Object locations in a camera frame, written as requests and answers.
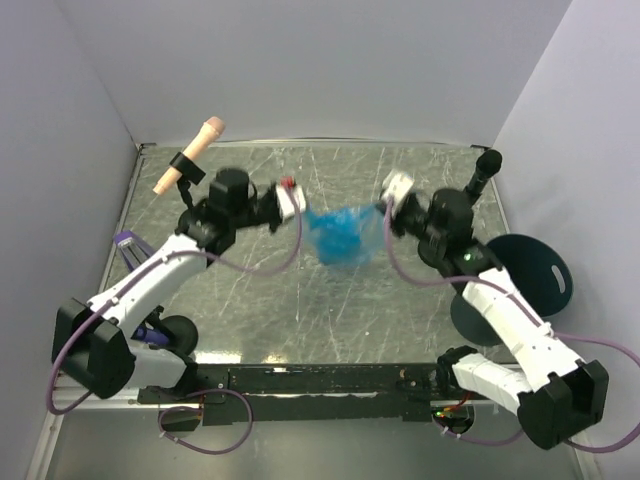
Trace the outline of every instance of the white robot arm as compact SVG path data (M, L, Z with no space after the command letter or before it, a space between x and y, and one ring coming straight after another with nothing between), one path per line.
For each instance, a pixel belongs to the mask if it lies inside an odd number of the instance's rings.
M109 398L123 388L173 388L188 382L193 370L193 361L187 356L190 352L171 345L154 348L132 337L159 305L235 242L237 230L269 225L275 231L293 218L293 202L299 212L306 210L300 186L274 184L261 198L252 189L246 172L219 171L209 197L182 215L176 233L155 254L86 304L71 299L62 305L53 358L84 320L101 311L95 330L78 342L63 363L74 379L100 398ZM239 195L242 200L227 199L226 195ZM111 306L102 311L108 302ZM197 340L197 330L193 330Z
M608 374L588 364L561 340L522 297L509 272L473 237L472 206L500 169L498 152L485 152L464 190L438 190L423 209L413 180L392 172L383 183L380 210L396 235L420 241L420 258L452 281L459 294L491 325L521 370L496 364L470 347L439 358L440 384L476 392L516 414L525 433L541 448L597 423L602 418Z

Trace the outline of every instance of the black wheel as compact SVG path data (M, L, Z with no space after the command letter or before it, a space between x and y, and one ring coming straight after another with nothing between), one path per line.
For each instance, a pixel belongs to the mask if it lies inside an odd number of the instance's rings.
M169 330L174 338L168 347L183 355L189 356L198 345L198 327L189 318L182 315L170 315L160 320L164 328Z

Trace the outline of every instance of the purple cable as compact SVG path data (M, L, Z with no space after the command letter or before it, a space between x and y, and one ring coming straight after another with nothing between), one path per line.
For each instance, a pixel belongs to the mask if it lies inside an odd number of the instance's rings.
M302 245L302 215L300 214L300 207L298 206L295 198L293 197L293 194L289 191L286 190L287 195L289 196L289 199L291 200L291 203L293 204L293 209L295 212L295 216L297 218L297 225L298 225L298 232L297 232L297 239L296 239L296 244L295 247L293 249L293 251L291 252L291 254L289 255L289 257L284 261L284 263L282 265L279 265L278 267L272 268L271 270L262 270L262 269L257 269L257 268L247 268L247 267L243 267L240 265L235 265L231 262L228 262L227 260L223 260L220 256L218 255L214 255L213 253L208 253L208 252L198 252L198 251L190 251L190 250L182 250L179 252L172 252L169 255L167 255L168 259L172 259L172 258L176 258L176 257L183 257L183 256L200 256L200 257L205 257L209 260L212 260L214 262L218 262L221 263L223 265L226 265L228 267L234 268L236 270L239 270L241 272L245 272L245 273L252 273L254 275L265 275L265 276L269 276L269 275L275 275L278 273L283 272L284 270L286 270L295 260L296 256L298 255L298 253L300 252L300 247ZM114 299L120 299L122 296L126 295L127 292L129 292L129 290L131 290L142 278L144 278L146 275L148 275L153 269L155 269L158 265L161 265L162 263L164 263L162 258L158 258L155 261L151 262L150 264L146 265L144 268L140 268L140 271L136 273L136 275L134 275L134 277L129 280L115 295L114 295ZM107 310L109 310L112 306L114 306L114 301L109 300L108 302L106 302L102 307L100 307L98 310L96 310L93 314L91 314L89 316L89 318L87 318L79 327L78 329L73 332L73 334L71 335L71 337L69 337L69 340L67 340L67 343L64 344L64 346L60 349L60 352L58 353L58 355L56 356L56 359L53 362L53 366L51 367L51 374L49 375L49 380L47 382L47 392L46 392L46 404L47 404L47 409L49 410L49 412L51 412L54 415L64 415L66 413L69 413L71 410L73 410L74 408L76 408L78 405L80 405L82 402L84 402L89 395L91 395L91 392L86 392L85 394L83 394L78 400L76 400L75 402L73 402L71 405L68 405L65 408L57 408L54 404L53 404L53 392L56 388L56 380L58 378L58 373L60 371L60 368L62 367L62 362L64 362L64 359L67 357L67 355L69 354L69 350L71 350L71 347L75 344L75 342L84 334L84 332L87 331L87 329L91 326L91 324L93 322L95 322L98 318L100 318L104 313L106 313Z
M225 393L227 395L232 395L240 399L240 401L242 401L245 408L247 409L247 421L248 421L247 429L244 431L244 433L236 443L222 450L207 450L206 448L197 447L189 442L185 442L184 440L176 437L175 435L170 434L162 427L162 419L165 417L165 415L169 413L173 413L173 412L201 413L199 408L194 408L194 407L178 406L178 407L171 407L163 411L162 413L160 413L160 415L158 415L158 428L160 429L162 436L177 443L178 445L182 445L183 447L188 448L189 450L193 450L194 452L203 453L205 455L224 455L225 453L233 452L234 450L239 448L247 440L247 438L249 438L249 435L251 434L251 430L253 428L253 410L251 410L251 405L249 404L249 401L246 398L244 398L242 394L234 390L228 390L226 388L213 388L211 390L201 390L199 392L190 393L184 398L199 397L200 395L206 395L207 393Z
M504 295L507 295L509 299L513 301L520 308L520 310L523 311L523 313L527 316L527 318L533 322L534 325L538 325L538 326L540 325L540 322L529 312L529 310L522 304L520 300L518 300L514 296L508 295L508 292L504 288L500 287L499 285L496 285L495 283L488 282L479 277L473 277L473 276L456 276L456 277L444 278L441 280L426 281L426 280L420 280L420 279L414 278L411 275L409 275L407 272L405 272L402 266L400 265L400 262L398 262L398 258L396 257L393 251L393 246L391 244L391 210L392 208L393 208L393 200L390 200L389 203L387 204L387 209L384 215L384 243L387 249L387 255L389 256L389 261L391 265L403 280L419 287L436 287L440 285L449 285L449 284L460 283L460 282L475 282L481 285L486 285L488 287L491 287L499 291ZM610 342L607 340L600 340L596 338L582 337L579 335L570 335L570 334L559 333L559 332L555 332L555 336L561 340L574 340L577 342L592 343L595 345L603 345L605 347L613 348L625 354L627 357L633 360L633 362L638 367L640 367L640 356L638 356L636 353L629 350L627 347L620 345L616 342ZM453 433L451 433L451 435L454 437L457 437L457 435ZM498 442L478 440L478 439L466 438L466 437L460 437L460 440L464 440L470 443L475 443L477 445L501 446L501 445L507 445L517 440L520 437L520 435L522 435L522 431L517 432L514 436L509 437L506 440L502 440ZM638 436L640 436L640 422L622 440L614 444L608 445L606 447L589 447L586 445L578 445L570 440L567 440L565 443L577 450L582 450L584 452L611 453L626 447L631 442L633 442L636 438L638 438Z

